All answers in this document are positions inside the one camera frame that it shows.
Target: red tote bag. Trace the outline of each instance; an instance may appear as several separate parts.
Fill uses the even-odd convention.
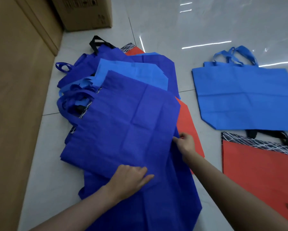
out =
[[[288,220],[288,146],[222,132],[223,173]]]

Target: tile floor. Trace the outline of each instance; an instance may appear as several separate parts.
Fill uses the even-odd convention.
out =
[[[181,100],[189,107],[206,159],[222,170],[220,131],[200,118],[191,69],[216,52],[245,45],[259,65],[276,64],[267,68],[288,70],[288,0],[112,0],[112,8],[113,28],[64,33],[55,62],[73,64],[81,54],[90,53],[94,35],[117,47],[132,42],[147,53],[167,56],[175,62]],[[56,85],[63,75],[53,68],[19,231],[78,202],[84,184],[83,172],[59,158],[71,125],[58,113]],[[260,134],[258,139],[279,142]],[[194,179],[203,206],[194,230],[232,230]]]

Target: pile of bags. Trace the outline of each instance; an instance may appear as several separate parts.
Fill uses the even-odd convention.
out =
[[[138,54],[132,44],[120,50],[98,36],[90,45],[94,53],[74,65],[56,63],[66,74],[57,85],[57,106],[73,125],[61,160],[84,170],[81,199],[105,185],[120,164],[146,166],[155,177],[88,230],[192,230],[202,207],[172,144],[178,119],[184,120],[174,63],[157,53]],[[195,128],[193,133],[197,140]]]

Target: wooden cabinet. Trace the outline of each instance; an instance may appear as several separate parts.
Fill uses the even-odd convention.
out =
[[[0,0],[0,230],[17,230],[53,61],[18,3]]]

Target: person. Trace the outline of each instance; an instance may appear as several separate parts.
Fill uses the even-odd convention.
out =
[[[190,167],[234,230],[288,231],[288,221],[247,192],[196,153],[191,135],[173,137],[184,162]],[[67,208],[33,231],[80,231],[120,201],[132,196],[154,178],[146,167],[120,165],[111,180],[96,193]]]

